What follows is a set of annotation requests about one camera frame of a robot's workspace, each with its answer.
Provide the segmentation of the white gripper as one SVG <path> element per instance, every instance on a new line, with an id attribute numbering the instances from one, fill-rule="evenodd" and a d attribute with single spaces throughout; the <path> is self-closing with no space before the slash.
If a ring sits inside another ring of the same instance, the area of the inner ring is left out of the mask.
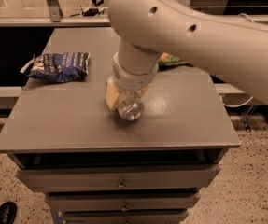
<path id="1" fill-rule="evenodd" d="M 158 65 L 152 56 L 134 58 L 121 57 L 117 52 L 113 56 L 111 76 L 106 83 L 106 104 L 110 111 L 114 111 L 119 103 L 121 90 L 138 91 L 140 97 L 148 91 L 149 84 L 158 72 Z"/>

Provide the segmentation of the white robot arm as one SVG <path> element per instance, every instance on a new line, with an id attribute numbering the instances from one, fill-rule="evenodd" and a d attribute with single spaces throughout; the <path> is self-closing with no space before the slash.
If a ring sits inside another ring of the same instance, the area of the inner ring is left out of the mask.
<path id="1" fill-rule="evenodd" d="M 120 36 L 114 57 L 119 87 L 147 86 L 167 52 L 268 105 L 268 25 L 204 14 L 183 1 L 109 1 L 110 24 Z"/>

